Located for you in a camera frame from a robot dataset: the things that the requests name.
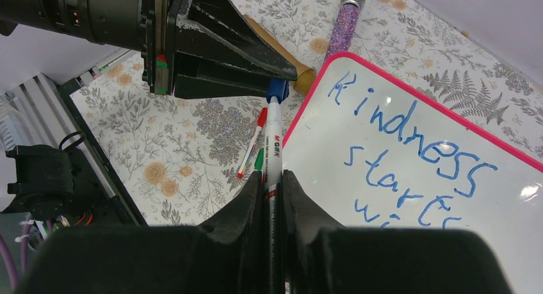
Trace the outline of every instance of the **red marker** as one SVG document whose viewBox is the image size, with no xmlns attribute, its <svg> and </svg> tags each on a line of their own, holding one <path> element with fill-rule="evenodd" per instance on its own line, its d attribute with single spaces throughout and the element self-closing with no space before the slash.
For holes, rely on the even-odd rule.
<svg viewBox="0 0 543 294">
<path fill-rule="evenodd" d="M 249 164 L 249 159 L 251 158 L 251 155 L 253 155 L 256 140 L 258 136 L 260 135 L 260 132 L 262 131 L 262 127 L 264 126 L 264 123 L 266 122 L 267 116 L 268 116 L 268 109 L 264 107 L 262 111 L 260 112 L 260 116 L 258 117 L 258 122 L 257 122 L 258 126 L 256 127 L 255 134 L 253 135 L 253 138 L 251 139 L 251 142 L 249 143 L 249 149 L 247 150 L 247 153 L 245 153 L 245 157 L 243 158 L 243 161 L 241 162 L 241 165 L 239 166 L 238 179 L 241 179 L 243 177 L 243 173 L 245 172 L 247 164 Z"/>
</svg>

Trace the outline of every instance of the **whiteboard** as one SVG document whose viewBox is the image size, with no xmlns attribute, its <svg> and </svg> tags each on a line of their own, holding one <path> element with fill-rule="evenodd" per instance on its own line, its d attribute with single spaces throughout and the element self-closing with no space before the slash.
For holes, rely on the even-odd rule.
<svg viewBox="0 0 543 294">
<path fill-rule="evenodd" d="M 543 165 L 357 55 L 326 62 L 283 152 L 338 222 L 474 231 L 514 291 L 541 293 Z"/>
</svg>

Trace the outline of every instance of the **black cylinder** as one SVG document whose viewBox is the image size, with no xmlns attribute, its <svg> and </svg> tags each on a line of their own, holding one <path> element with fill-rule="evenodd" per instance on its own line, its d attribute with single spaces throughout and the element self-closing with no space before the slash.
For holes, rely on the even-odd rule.
<svg viewBox="0 0 543 294">
<path fill-rule="evenodd" d="M 0 0 L 0 20 L 140 50 L 140 0 Z"/>
</svg>

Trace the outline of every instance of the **tablecloth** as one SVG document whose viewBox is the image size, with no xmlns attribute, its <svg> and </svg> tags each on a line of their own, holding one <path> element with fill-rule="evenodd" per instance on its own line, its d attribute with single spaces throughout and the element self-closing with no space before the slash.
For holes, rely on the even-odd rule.
<svg viewBox="0 0 543 294">
<path fill-rule="evenodd" d="M 300 61 L 322 65 L 339 0 L 232 2 Z M 350 51 L 543 161 L 543 88 L 415 1 L 366 0 Z M 149 225 L 199 224 L 247 180 L 252 165 L 242 180 L 236 172 L 264 99 L 152 95 L 142 70 L 133 56 L 71 98 Z M 283 103 L 285 130 L 303 99 Z"/>
</svg>

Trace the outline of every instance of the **red wire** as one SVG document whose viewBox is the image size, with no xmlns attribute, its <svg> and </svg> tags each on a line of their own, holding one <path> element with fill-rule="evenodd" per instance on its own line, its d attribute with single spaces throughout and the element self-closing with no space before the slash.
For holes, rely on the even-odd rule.
<svg viewBox="0 0 543 294">
<path fill-rule="evenodd" d="M 91 221 L 92 221 L 92 214 L 90 215 L 90 217 L 89 217 L 89 219 L 88 219 L 88 221 L 86 222 L 85 225 L 89 225 Z"/>
<path fill-rule="evenodd" d="M 79 225 L 79 223 L 82 222 L 82 221 L 85 219 L 85 217 L 86 217 L 86 213 L 83 214 L 83 217 L 81 217 L 81 219 L 80 219 L 78 222 L 76 222 L 76 223 L 74 224 L 74 226 Z"/>
</svg>

